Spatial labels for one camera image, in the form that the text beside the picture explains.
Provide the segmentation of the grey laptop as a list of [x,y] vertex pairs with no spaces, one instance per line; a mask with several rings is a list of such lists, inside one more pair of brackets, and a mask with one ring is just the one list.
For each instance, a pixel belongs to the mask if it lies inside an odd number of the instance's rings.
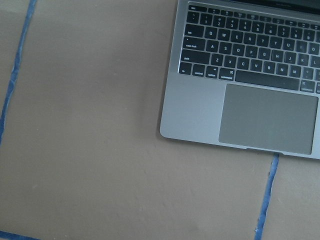
[[178,1],[160,134],[318,159],[319,1]]

